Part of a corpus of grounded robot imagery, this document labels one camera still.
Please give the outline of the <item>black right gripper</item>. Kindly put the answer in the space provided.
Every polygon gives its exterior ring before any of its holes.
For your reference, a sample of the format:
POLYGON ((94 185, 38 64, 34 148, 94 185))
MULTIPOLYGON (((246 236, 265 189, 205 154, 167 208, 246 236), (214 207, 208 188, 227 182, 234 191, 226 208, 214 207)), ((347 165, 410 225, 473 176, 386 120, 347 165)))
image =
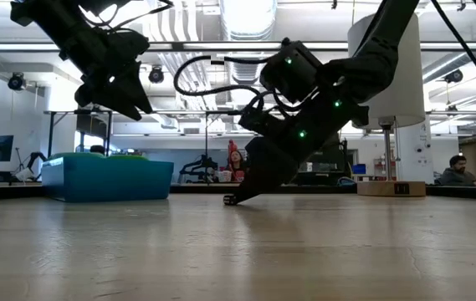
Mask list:
POLYGON ((258 134, 246 146, 249 167, 231 203, 239 204, 291 181, 298 165, 348 122, 367 125, 369 108, 335 89, 315 91, 295 107, 274 90, 258 92, 240 111, 239 124, 258 134))

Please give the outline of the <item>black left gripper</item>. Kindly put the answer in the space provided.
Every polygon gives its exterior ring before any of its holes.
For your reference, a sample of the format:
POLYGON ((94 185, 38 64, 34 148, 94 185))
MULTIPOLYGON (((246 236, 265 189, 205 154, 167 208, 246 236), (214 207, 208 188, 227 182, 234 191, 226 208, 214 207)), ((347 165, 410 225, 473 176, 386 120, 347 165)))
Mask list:
POLYGON ((67 28, 57 32, 57 46, 59 57, 82 73, 74 93, 79 107, 102 105, 136 121, 141 111, 153 111, 136 60, 150 47, 145 36, 132 30, 67 28))

